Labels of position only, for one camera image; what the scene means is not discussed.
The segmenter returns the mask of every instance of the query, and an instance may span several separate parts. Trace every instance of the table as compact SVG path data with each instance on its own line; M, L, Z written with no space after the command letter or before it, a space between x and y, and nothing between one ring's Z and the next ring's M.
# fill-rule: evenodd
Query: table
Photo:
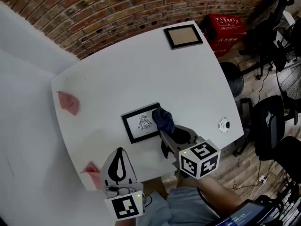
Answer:
M243 135L234 98L220 65L195 22L204 44L171 50L163 28L134 36L78 62L52 80L55 110L70 158L87 190L95 190L81 173L93 161L101 168L108 155L123 147L138 182L175 171L165 159L159 136L131 144L121 115L160 102L175 124L211 139L220 149ZM57 91L73 94L80 110L62 110ZM221 133L227 117L231 128Z

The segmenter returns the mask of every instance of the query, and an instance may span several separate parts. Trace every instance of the beige picture panel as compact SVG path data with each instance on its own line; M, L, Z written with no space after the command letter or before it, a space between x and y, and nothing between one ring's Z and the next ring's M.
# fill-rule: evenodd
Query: beige picture panel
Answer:
M173 29L168 32L174 45L198 41L198 38L191 27Z

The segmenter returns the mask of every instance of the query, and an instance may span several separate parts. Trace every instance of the forearm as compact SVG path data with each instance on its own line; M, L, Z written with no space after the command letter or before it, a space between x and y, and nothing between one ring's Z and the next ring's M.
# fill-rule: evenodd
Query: forearm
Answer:
M232 214L243 202L236 193L219 184L211 176L200 179L198 188L207 201L223 216Z
M122 221L117 221L115 226L136 226L136 218L125 219Z

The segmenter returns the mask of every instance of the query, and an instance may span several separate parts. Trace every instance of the gray fabric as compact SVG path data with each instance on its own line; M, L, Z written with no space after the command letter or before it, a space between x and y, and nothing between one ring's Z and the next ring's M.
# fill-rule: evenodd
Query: gray fabric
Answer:
M218 218L194 188L172 189L165 201L157 192L137 226L204 226Z

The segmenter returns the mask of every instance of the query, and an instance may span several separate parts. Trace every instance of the dark blue cloth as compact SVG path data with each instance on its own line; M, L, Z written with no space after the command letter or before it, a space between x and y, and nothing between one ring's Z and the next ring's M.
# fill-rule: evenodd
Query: dark blue cloth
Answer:
M159 107L152 112L152 118L157 124L158 131L162 130L167 134L174 133L174 120L170 112Z

